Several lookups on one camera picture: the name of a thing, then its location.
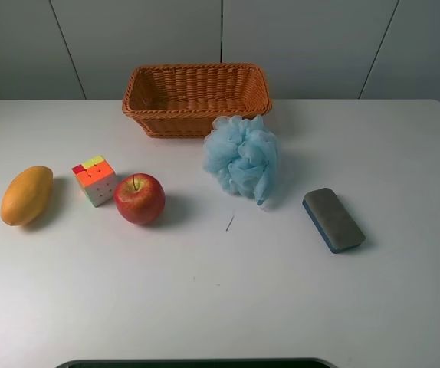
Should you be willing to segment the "blue grey board eraser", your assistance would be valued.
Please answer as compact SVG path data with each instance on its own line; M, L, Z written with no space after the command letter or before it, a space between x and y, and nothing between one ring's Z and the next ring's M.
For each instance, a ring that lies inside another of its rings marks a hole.
M332 253L357 248L366 240L363 231L332 189L308 192L302 205Z

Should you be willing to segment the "yellow mango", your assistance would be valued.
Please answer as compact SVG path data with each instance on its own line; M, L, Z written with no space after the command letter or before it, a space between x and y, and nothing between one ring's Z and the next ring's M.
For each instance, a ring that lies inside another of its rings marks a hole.
M48 207L53 181L53 172L46 166L32 166L19 173L3 196L2 221L10 226L34 221Z

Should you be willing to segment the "light blue bath loofah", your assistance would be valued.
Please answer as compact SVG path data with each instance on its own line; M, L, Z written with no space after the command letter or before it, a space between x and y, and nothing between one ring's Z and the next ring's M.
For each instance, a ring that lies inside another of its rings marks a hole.
M255 200L269 198L277 177L277 137L264 125L263 117L221 116L213 121L204 139L203 168L230 195Z

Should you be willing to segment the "orange wicker basket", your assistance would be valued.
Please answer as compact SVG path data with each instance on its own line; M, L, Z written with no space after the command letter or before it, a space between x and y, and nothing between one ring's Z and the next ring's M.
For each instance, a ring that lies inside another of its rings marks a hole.
M157 64L138 67L123 113L152 138L203 138L214 119L252 119L271 110L268 82L254 64Z

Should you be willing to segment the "red apple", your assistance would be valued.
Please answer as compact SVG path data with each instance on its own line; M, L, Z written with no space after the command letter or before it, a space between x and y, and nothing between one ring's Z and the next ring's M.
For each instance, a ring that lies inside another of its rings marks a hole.
M148 225L163 212L166 196L159 181L145 173L135 173L121 181L113 194L118 212L134 225Z

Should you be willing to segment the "colourful puzzle cube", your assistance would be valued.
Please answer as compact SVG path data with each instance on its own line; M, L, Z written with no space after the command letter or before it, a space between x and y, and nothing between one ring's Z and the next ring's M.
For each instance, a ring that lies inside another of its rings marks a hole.
M94 207L113 198L118 184L117 175L101 155L74 166L72 172L80 189Z

